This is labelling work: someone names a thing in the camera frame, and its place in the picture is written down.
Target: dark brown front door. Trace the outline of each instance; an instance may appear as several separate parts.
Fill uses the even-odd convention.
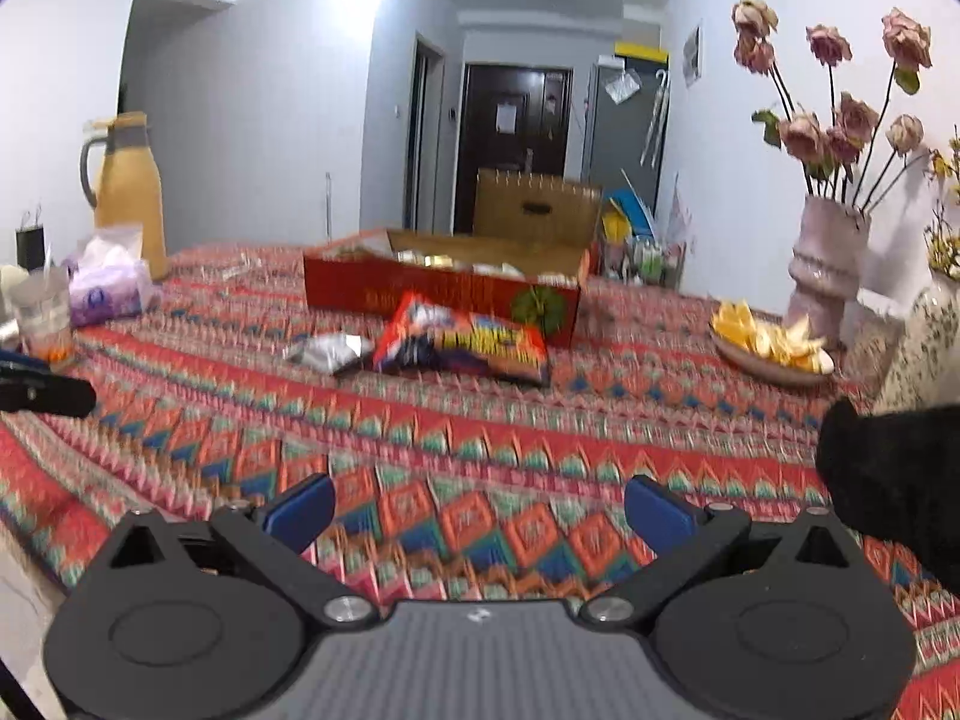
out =
[[[473,230],[477,170],[563,175],[572,71],[467,65],[453,231]]]

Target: patterned tablecloth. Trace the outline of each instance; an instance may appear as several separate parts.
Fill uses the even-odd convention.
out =
[[[382,603],[589,597],[651,560],[622,485],[646,473],[691,501],[758,519],[822,503],[813,394],[757,383],[720,360],[712,304],[596,280],[550,389],[434,372],[340,380],[283,362],[313,333],[375,337],[383,322],[310,312],[299,250],[207,247],[176,258],[160,308],[77,334],[96,386],[83,421],[0,415],[0,509],[69,589],[127,509],[206,517],[269,499],[315,471],[336,524],[309,557]],[[917,632],[901,720],[960,709],[956,599],[899,546],[862,540]]]

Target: cardboard box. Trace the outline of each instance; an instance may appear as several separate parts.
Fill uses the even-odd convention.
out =
[[[597,240],[602,193],[555,175],[480,170],[473,234],[584,250]]]
[[[530,278],[425,268],[392,258],[394,252],[407,250],[470,265],[509,263]],[[402,295],[414,290],[461,311],[545,325],[546,341],[563,347],[573,340],[588,270],[589,257],[582,248],[404,230],[363,233],[304,252],[306,301],[312,308],[392,317]],[[576,286],[539,284],[540,274],[563,274]]]

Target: plate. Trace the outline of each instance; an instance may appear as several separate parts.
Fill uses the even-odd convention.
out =
[[[778,386],[818,386],[829,381],[832,374],[814,373],[810,370],[799,370],[795,367],[786,367],[773,360],[764,360],[751,354],[746,349],[730,343],[718,335],[712,327],[709,328],[710,337],[720,352],[720,356],[732,362],[742,370],[745,370],[751,376],[757,377],[768,384]]]

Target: plastic cup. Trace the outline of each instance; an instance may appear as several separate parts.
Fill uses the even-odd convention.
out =
[[[27,354],[50,367],[73,359],[69,284],[63,268],[51,268],[30,274],[8,294]]]

